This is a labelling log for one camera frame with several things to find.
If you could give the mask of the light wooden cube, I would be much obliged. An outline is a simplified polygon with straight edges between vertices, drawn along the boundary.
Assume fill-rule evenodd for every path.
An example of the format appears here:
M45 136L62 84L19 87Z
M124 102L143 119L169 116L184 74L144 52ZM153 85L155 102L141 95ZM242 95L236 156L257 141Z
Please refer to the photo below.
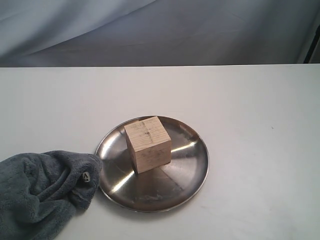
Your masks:
M138 174L171 162L172 140L159 117L127 124L124 132L128 152Z

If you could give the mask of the round stainless steel plate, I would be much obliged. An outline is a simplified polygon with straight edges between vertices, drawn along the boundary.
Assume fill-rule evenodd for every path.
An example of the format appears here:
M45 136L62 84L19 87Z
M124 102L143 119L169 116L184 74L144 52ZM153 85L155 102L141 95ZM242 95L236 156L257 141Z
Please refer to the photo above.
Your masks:
M177 119L159 120L172 140L171 162L138 174L127 149L124 126L145 120L140 116L108 132L95 151L102 159L99 188L113 203L144 213L165 212L194 197L208 176L207 146L190 126Z

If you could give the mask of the grey fleece cloth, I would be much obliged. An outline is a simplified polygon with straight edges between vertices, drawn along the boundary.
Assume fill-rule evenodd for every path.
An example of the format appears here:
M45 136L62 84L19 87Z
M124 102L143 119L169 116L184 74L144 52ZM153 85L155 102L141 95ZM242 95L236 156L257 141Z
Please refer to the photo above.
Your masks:
M0 163L0 238L52 240L99 187L102 160L54 150L20 153Z

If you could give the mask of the grey backdrop cloth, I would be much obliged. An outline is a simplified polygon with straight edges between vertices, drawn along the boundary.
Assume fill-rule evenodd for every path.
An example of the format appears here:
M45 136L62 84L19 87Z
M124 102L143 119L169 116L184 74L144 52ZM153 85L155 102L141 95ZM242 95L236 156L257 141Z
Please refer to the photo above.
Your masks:
M2 67L296 64L317 0L3 0Z

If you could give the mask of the black vertical frame pole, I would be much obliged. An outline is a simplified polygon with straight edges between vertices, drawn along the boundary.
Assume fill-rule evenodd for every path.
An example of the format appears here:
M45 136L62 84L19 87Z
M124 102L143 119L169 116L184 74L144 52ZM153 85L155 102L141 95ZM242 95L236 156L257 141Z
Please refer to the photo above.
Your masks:
M320 63L320 14L315 18L311 34L306 45L306 54L303 60L304 64Z

